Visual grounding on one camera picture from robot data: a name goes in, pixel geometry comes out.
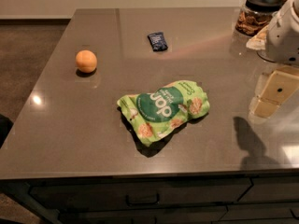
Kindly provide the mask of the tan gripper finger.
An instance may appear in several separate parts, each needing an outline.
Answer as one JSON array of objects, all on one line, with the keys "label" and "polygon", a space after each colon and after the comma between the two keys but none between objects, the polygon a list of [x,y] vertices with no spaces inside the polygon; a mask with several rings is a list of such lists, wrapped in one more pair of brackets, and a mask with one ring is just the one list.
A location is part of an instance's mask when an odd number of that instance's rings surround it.
[{"label": "tan gripper finger", "polygon": [[299,68],[280,66],[271,74],[263,73],[257,82],[255,96],[249,111],[267,119],[272,116],[299,89]]}]

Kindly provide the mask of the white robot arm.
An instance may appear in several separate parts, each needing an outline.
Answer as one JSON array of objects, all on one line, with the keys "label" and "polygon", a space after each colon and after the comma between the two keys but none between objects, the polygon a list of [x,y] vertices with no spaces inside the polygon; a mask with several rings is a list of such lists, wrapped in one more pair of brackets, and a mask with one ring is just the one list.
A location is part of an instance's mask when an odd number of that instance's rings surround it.
[{"label": "white robot arm", "polygon": [[253,115],[265,119],[299,89],[299,0],[287,0],[246,47],[278,65],[260,76],[249,106]]}]

